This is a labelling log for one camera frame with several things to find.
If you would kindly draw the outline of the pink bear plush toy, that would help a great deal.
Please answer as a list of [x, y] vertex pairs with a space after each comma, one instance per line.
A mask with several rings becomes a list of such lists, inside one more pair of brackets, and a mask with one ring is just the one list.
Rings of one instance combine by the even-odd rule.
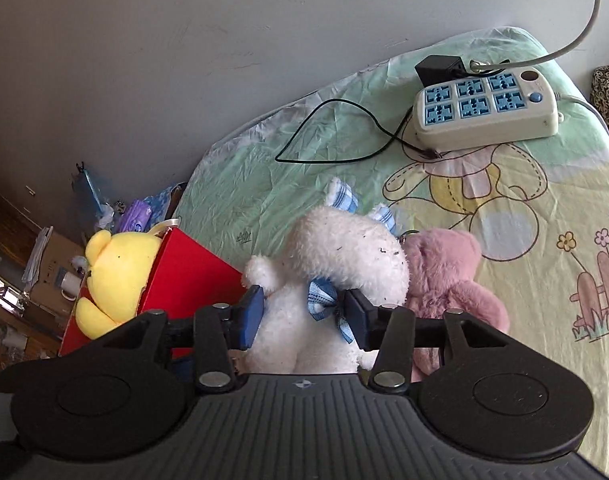
[[462, 310], [503, 333], [510, 320], [505, 304], [475, 281], [481, 247], [469, 232], [431, 229], [405, 237], [409, 266], [406, 307], [419, 318], [442, 318]]

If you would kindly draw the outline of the white bunny plush plaid ears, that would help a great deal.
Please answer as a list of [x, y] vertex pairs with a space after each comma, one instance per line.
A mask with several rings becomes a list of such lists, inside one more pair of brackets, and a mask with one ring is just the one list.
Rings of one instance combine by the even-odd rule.
[[335, 178], [324, 203], [299, 217], [280, 252], [255, 255], [242, 273], [259, 285], [265, 310], [251, 348], [250, 373], [347, 374], [370, 370], [376, 352], [359, 348], [341, 306], [357, 289], [376, 307], [405, 303], [409, 267], [389, 208], [363, 216], [350, 185]]

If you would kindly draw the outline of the yellow tiger plush toy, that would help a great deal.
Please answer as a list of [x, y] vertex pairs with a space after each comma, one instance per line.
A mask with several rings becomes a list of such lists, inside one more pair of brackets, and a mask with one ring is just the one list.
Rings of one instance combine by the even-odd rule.
[[90, 298], [81, 296], [74, 311], [84, 336], [97, 339], [135, 318], [161, 244], [159, 236], [142, 232], [92, 236], [85, 248]]

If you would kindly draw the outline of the red cardboard box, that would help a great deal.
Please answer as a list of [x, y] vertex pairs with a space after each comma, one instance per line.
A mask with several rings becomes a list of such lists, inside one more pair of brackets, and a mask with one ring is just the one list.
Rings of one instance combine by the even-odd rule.
[[[163, 221], [142, 233], [159, 236], [162, 244], [141, 294], [137, 315], [162, 310], [171, 320], [179, 320], [190, 318], [196, 310], [211, 304], [236, 304], [242, 298], [242, 274], [181, 231], [175, 221]], [[59, 349], [61, 356], [94, 340], [82, 334], [74, 317], [79, 298], [90, 298], [85, 287], [86, 273]]]

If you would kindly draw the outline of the purple tissue pack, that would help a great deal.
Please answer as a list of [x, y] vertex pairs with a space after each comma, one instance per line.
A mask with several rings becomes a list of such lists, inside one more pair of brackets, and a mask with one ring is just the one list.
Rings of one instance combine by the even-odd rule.
[[144, 200], [134, 200], [120, 217], [117, 232], [144, 232], [152, 216], [152, 207]]

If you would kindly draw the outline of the blue checkered towel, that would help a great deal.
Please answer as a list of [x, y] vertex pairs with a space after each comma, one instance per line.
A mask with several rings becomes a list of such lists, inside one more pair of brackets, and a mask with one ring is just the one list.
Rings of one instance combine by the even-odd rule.
[[161, 192], [143, 198], [152, 214], [147, 222], [146, 230], [156, 224], [173, 217], [174, 211], [180, 202], [187, 186], [187, 182], [180, 182], [168, 186]]

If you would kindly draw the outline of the white mug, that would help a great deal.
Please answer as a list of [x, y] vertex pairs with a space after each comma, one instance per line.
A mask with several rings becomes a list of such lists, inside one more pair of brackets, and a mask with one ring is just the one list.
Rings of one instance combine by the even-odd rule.
[[64, 272], [58, 275], [57, 285], [65, 299], [74, 301], [80, 294], [82, 278], [78, 274]]

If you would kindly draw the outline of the cartoon print bed sheet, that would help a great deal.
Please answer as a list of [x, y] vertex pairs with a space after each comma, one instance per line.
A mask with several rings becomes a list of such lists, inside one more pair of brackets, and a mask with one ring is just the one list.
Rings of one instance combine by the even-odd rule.
[[420, 90], [424, 57], [390, 58], [216, 143], [178, 205], [182, 230], [242, 268], [277, 252], [338, 178], [362, 211], [390, 205], [400, 231], [475, 235], [478, 281], [503, 300], [513, 336], [589, 384], [582, 453], [609, 474], [609, 134], [548, 63], [542, 74], [563, 96], [558, 134], [423, 162], [385, 136]]

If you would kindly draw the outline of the blue hanging pouch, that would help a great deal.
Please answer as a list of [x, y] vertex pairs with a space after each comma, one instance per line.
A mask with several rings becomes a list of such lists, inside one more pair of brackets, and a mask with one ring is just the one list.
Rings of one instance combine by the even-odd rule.
[[93, 218], [100, 218], [104, 213], [107, 202], [100, 192], [91, 173], [84, 162], [76, 163], [77, 172], [72, 176], [71, 187], [76, 200], [77, 210]]

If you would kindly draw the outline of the white blue power strip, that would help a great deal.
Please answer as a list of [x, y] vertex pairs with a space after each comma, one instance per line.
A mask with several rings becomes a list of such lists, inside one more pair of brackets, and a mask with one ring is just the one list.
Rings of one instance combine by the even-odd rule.
[[419, 145], [443, 153], [548, 138], [562, 122], [545, 76], [522, 67], [421, 90], [407, 130]]

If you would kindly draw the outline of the black power adapter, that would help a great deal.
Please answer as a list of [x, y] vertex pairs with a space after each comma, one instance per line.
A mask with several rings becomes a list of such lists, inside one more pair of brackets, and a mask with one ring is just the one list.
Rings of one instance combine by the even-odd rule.
[[423, 88], [468, 76], [463, 60], [454, 55], [429, 55], [415, 66]]

